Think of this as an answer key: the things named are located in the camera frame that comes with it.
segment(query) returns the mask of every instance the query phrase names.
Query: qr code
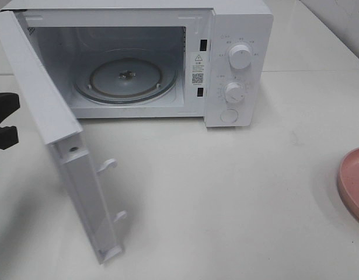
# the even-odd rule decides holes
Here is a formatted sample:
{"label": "qr code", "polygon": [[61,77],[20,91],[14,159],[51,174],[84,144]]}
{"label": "qr code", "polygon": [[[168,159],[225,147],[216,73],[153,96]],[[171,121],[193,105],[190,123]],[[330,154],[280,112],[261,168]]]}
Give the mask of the qr code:
{"label": "qr code", "polygon": [[203,83],[203,82],[204,82],[204,74],[203,73],[192,74],[192,83],[193,84]]}

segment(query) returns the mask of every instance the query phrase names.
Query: microwave door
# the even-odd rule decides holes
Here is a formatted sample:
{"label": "microwave door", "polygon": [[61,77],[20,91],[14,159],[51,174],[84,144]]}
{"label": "microwave door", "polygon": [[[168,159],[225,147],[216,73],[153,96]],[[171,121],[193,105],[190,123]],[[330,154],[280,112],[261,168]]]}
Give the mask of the microwave door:
{"label": "microwave door", "polygon": [[99,183],[101,172],[115,166],[116,161],[107,160],[99,170],[95,168],[82,137],[82,127],[27,39],[28,30],[19,13],[0,13],[0,40],[22,94],[58,167],[97,259],[103,263],[122,251],[113,223],[126,213],[118,213],[112,219]]}

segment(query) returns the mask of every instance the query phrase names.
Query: pink plate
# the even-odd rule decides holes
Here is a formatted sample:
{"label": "pink plate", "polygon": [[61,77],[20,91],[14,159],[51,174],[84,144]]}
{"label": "pink plate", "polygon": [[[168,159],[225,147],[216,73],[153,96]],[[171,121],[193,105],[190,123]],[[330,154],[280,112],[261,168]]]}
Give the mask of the pink plate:
{"label": "pink plate", "polygon": [[359,219],[359,148],[348,153],[341,162],[338,184],[344,204]]}

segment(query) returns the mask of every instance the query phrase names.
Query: control knob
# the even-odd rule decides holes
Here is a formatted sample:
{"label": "control knob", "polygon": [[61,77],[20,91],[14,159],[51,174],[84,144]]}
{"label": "control knob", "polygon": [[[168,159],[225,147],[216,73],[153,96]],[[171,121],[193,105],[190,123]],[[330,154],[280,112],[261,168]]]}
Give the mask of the control knob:
{"label": "control knob", "polygon": [[225,99],[228,103],[242,102],[246,94],[245,85],[241,83],[229,83],[225,86]]}
{"label": "control knob", "polygon": [[229,51],[230,65],[234,69],[246,68],[252,61],[252,50],[245,43],[233,46]]}

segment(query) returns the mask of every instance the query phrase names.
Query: warning label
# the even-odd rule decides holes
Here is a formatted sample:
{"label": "warning label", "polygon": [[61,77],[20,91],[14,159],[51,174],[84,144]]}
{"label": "warning label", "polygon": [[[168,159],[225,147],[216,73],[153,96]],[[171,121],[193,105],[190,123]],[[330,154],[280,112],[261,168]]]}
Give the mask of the warning label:
{"label": "warning label", "polygon": [[205,84],[205,76],[208,66],[208,55],[206,52],[191,53],[190,80],[194,86]]}

